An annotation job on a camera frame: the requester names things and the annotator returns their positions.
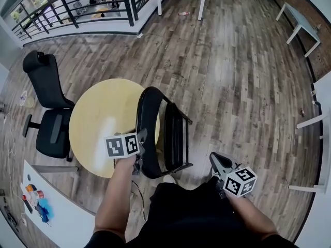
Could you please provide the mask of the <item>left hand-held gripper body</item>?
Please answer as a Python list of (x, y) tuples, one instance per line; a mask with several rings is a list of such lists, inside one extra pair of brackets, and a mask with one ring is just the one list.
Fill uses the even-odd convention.
[(133, 175), (138, 175), (141, 171), (144, 148), (140, 149), (137, 133), (118, 134), (104, 138), (106, 152), (110, 159), (124, 159), (136, 156)]

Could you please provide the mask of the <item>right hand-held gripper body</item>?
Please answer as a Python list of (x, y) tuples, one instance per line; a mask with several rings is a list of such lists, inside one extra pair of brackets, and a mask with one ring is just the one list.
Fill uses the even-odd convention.
[(216, 188), (221, 194), (228, 192), (235, 197), (242, 197), (253, 190), (258, 176), (250, 167), (243, 167), (222, 174), (220, 178)]

